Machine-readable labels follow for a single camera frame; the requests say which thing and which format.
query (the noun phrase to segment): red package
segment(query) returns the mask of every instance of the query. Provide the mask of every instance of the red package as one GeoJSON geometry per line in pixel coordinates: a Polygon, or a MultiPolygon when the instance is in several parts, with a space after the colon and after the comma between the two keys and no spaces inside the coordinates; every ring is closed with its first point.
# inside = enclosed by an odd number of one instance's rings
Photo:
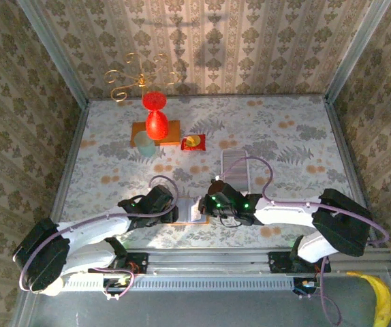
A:
{"type": "Polygon", "coordinates": [[[182,139],[182,151],[206,151],[206,135],[188,135],[182,139]]]}

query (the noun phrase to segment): patterned wall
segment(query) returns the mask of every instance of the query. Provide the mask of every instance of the patterned wall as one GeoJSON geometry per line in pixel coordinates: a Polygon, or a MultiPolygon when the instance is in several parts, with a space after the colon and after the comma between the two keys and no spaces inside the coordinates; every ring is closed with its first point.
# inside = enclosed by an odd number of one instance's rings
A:
{"type": "Polygon", "coordinates": [[[391,231],[391,5],[335,106],[375,217],[391,231]]]}
{"type": "Polygon", "coordinates": [[[128,52],[142,55],[146,72],[153,56],[168,55],[168,70],[183,75],[169,94],[324,93],[371,1],[35,2],[85,93],[107,98],[103,75],[125,69],[128,52]]]}
{"type": "Polygon", "coordinates": [[[78,115],[21,9],[0,0],[0,326],[18,293],[12,251],[50,212],[78,115]]]}

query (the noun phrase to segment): banana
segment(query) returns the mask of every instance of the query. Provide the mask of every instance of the banana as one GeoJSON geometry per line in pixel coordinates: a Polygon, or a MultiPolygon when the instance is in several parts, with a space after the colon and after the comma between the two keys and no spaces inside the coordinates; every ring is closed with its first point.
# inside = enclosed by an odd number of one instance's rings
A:
{"type": "Polygon", "coordinates": [[[373,327],[387,327],[391,321],[391,291],[389,287],[379,277],[363,275],[361,272],[349,271],[347,276],[360,277],[370,283],[377,299],[373,327]]]}

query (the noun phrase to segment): gray floor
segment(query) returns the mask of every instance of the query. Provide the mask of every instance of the gray floor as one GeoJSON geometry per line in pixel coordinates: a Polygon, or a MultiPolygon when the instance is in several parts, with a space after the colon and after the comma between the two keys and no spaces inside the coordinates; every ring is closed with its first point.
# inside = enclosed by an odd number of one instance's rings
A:
{"type": "MultiPolygon", "coordinates": [[[[327,279],[326,293],[341,308],[342,326],[373,325],[375,295],[366,281],[327,279]]],[[[334,313],[330,305],[329,312],[334,313]]],[[[71,326],[302,327],[330,324],[325,320],[318,298],[299,300],[291,292],[133,291],[120,301],[107,301],[99,292],[38,298],[30,327],[71,326]]]]}

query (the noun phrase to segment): glass cup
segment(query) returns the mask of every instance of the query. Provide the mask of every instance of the glass cup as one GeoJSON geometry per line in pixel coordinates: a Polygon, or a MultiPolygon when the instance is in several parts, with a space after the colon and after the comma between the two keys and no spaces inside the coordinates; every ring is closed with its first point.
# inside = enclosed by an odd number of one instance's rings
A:
{"type": "Polygon", "coordinates": [[[134,138],[138,151],[145,157],[151,157],[156,153],[155,141],[147,136],[146,131],[139,131],[134,138]]]}

